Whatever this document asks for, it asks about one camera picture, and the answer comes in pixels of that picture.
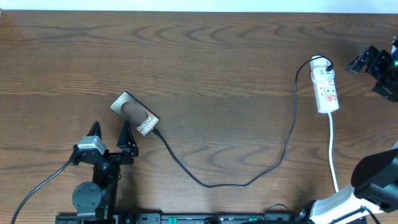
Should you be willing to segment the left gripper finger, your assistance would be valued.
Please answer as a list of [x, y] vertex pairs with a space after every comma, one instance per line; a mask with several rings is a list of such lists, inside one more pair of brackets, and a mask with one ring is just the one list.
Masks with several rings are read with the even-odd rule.
[[100, 139], [102, 138], [101, 134], [101, 126], [98, 121], [95, 121], [88, 132], [87, 136], [98, 136]]
[[122, 149], [122, 152], [128, 153], [130, 156], [138, 156], [139, 148], [132, 136], [131, 126], [129, 121], [124, 121], [119, 135], [117, 147]]

